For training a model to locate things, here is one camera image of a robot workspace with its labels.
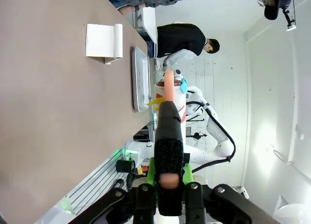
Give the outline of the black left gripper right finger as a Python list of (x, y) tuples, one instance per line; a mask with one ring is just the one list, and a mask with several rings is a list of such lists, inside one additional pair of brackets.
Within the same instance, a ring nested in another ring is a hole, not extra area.
[(210, 188), (195, 182), (189, 164), (184, 167), (183, 181), (187, 224), (205, 224), (206, 214), (223, 224), (279, 223), (227, 184)]

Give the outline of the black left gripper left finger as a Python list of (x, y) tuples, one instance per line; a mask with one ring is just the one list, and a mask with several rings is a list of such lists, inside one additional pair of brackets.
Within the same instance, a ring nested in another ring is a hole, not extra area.
[(112, 188), (80, 214), (81, 224), (153, 224), (156, 213), (154, 158), (150, 159), (147, 182), (130, 191)]

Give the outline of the person's left hand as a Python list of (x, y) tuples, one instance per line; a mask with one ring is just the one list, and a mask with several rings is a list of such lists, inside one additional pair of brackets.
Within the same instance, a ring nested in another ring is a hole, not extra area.
[(135, 12), (136, 9), (135, 9), (135, 6), (126, 5), (126, 6), (123, 6), (123, 7), (119, 8), (118, 11), (119, 11), (122, 15), (127, 15), (127, 14), (131, 14), (131, 13)]

